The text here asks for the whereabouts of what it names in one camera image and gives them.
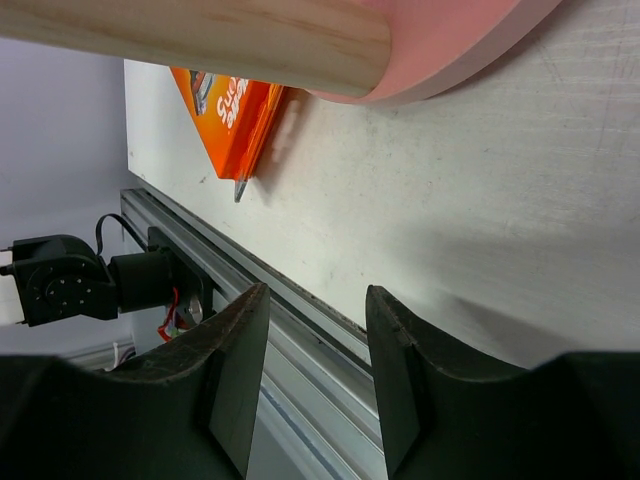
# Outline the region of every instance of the white surface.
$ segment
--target white surface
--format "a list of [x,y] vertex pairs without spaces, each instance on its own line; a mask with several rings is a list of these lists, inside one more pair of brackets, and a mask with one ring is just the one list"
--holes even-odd
[[640,348],[640,0],[566,0],[424,103],[298,93],[239,205],[169,70],[125,71],[130,170],[359,324],[375,283],[522,365]]
[[[11,263],[11,252],[0,252],[0,266]],[[18,287],[11,276],[0,276],[0,325],[11,325],[24,320]]]
[[[119,190],[135,184],[123,92],[121,59],[0,39],[0,248],[59,233],[95,245],[98,217],[118,212]],[[105,223],[104,240],[106,257],[123,253],[116,222]],[[17,298],[12,278],[0,278],[0,290],[7,282]],[[0,324],[22,319],[19,302],[2,302],[0,292]],[[127,317],[7,325],[0,353],[76,352],[130,328]]]

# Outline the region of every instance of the wooden rod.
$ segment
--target wooden rod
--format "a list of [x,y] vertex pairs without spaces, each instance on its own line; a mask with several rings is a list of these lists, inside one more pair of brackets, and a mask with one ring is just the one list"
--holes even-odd
[[353,0],[0,0],[0,36],[353,97],[391,48]]

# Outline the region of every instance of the black wire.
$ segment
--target black wire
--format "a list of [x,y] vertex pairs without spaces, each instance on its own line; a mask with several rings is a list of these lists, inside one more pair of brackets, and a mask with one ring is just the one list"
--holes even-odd
[[98,252],[97,252],[98,255],[100,255],[102,253],[102,250],[104,249],[104,243],[102,241],[102,224],[109,217],[113,218],[120,225],[122,225],[122,227],[127,231],[127,233],[131,235],[131,238],[133,238],[135,242],[138,245],[140,245],[140,247],[145,252],[147,251],[147,244],[142,240],[142,238],[140,238],[140,235],[138,235],[135,232],[135,230],[129,224],[129,222],[127,222],[124,218],[122,218],[120,215],[116,213],[107,213],[106,215],[103,215],[102,217],[100,217],[100,220],[98,220],[98,223],[96,223],[96,244],[98,246]]

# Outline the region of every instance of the white wall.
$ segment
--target white wall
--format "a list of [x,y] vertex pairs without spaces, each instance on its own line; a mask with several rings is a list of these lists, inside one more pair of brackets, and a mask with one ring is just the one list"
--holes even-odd
[[[127,171],[121,59],[0,39],[0,247],[67,233],[95,245],[98,217],[119,212]],[[105,223],[105,253],[123,253]],[[0,327],[0,353],[82,350],[130,335],[129,318]]]

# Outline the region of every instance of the pink circular object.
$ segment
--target pink circular object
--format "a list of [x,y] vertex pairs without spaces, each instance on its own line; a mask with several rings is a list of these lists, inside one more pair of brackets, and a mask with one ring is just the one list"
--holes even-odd
[[359,0],[385,13],[391,58],[378,86],[362,98],[322,92],[339,103],[424,100],[489,65],[562,0]]

